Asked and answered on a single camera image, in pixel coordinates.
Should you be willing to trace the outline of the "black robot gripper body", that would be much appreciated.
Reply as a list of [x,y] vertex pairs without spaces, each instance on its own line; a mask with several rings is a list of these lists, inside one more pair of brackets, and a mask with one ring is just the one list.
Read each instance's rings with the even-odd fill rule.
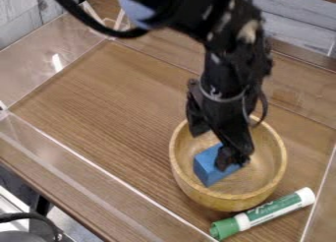
[[252,135],[242,116],[240,101],[217,102],[201,92],[201,84],[196,79],[188,80],[186,102],[193,101],[204,113],[205,120],[218,140],[238,150],[250,154],[254,150]]

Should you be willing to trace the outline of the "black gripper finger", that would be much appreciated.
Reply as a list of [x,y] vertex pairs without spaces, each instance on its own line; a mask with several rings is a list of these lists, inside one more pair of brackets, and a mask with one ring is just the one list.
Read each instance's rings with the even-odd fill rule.
[[193,101],[186,102],[186,120],[189,131],[193,137],[200,136],[210,129],[204,117],[204,113]]
[[233,147],[221,146],[214,158],[214,166],[220,171],[225,171],[230,165],[242,167],[250,158]]

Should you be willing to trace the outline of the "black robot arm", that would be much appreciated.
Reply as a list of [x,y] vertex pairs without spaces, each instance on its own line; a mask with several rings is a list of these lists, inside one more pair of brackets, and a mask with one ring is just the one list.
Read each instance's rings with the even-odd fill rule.
[[220,140],[213,162],[218,170],[244,165],[254,151],[250,129],[260,125],[250,114],[268,105],[262,83],[273,67],[262,14],[253,0],[120,0],[133,23],[128,30],[102,25],[73,0],[54,1],[108,36],[134,38],[168,28],[202,45],[204,71],[188,81],[189,131],[193,136],[210,131]]

